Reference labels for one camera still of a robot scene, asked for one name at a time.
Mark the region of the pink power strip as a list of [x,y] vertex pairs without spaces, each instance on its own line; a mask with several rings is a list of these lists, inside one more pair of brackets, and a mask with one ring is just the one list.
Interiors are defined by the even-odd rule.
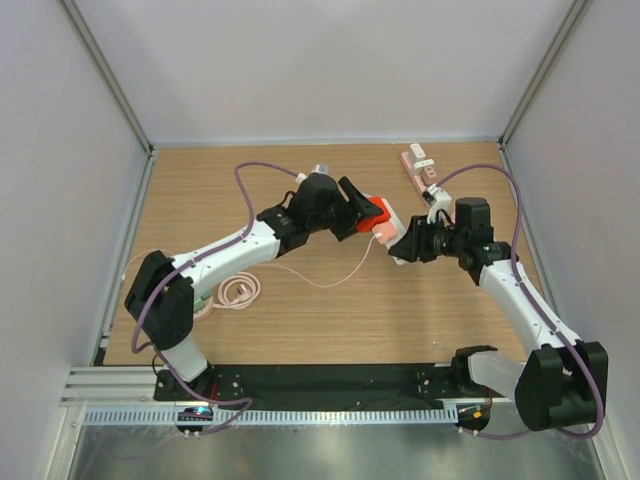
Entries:
[[428,205],[426,204],[426,202],[423,200],[422,197],[422,192],[423,190],[426,188],[426,186],[423,184],[422,179],[420,177],[420,171],[414,171],[412,169],[412,164],[408,158],[408,151],[405,151],[401,154],[401,164],[403,165],[403,167],[405,168],[407,174],[409,175],[409,178],[411,179],[414,187],[416,188],[417,192],[420,195],[421,200],[425,203],[425,205],[428,207]]

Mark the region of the mauve dual usb charger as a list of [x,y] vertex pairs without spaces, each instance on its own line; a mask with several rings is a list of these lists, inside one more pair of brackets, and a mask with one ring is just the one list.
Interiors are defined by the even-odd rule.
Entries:
[[436,184],[439,179],[436,169],[432,165],[424,167],[420,172],[420,177],[426,187]]

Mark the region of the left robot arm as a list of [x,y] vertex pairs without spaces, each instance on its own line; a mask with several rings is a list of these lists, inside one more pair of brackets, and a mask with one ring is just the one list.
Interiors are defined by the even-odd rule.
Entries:
[[211,365],[192,334],[197,300],[233,275],[275,260],[329,231],[343,241],[389,221],[380,197],[361,193],[342,177],[311,173],[296,191],[260,213],[252,213],[238,232],[199,250],[169,257],[159,250],[143,260],[124,300],[136,322],[177,376],[176,386],[190,400],[208,395]]

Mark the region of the pink usb charger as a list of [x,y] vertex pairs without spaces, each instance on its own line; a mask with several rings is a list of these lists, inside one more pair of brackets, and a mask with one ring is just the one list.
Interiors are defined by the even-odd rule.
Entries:
[[391,222],[385,222],[376,225],[372,229],[372,232],[374,234],[374,237],[380,244],[386,244],[394,240],[398,235],[396,227]]

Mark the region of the white square charger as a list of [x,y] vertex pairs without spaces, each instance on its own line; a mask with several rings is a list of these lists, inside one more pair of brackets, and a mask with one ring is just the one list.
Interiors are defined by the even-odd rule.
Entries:
[[420,162],[426,159],[426,153],[419,143],[409,145],[408,158],[411,163]]

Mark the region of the white power strip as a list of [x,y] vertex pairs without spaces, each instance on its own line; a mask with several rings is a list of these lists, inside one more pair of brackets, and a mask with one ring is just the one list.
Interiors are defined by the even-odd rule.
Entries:
[[405,235],[406,227],[402,224],[388,200],[381,198],[381,201],[390,218],[374,226],[372,232],[378,242],[386,247],[387,253],[391,254],[391,248]]

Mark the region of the red cube adapter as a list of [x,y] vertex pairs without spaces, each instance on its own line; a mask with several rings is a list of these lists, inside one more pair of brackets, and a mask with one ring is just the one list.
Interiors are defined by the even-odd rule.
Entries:
[[365,217],[356,225],[356,230],[359,233],[372,232],[377,225],[385,223],[391,218],[389,209],[382,197],[369,196],[367,200],[372,207],[367,208]]

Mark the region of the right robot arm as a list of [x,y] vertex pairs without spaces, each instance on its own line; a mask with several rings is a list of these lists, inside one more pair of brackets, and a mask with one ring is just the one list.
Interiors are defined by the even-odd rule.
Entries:
[[571,330],[526,276],[507,242],[494,238],[491,210],[484,198],[456,201],[452,223],[444,218],[412,217],[406,232],[389,249],[408,263],[440,256],[457,260],[511,324],[527,361],[520,364],[489,347],[459,352],[462,364],[450,372],[453,389],[463,396],[483,387],[514,402],[530,431],[590,425],[605,416],[608,354],[598,342],[585,342]]

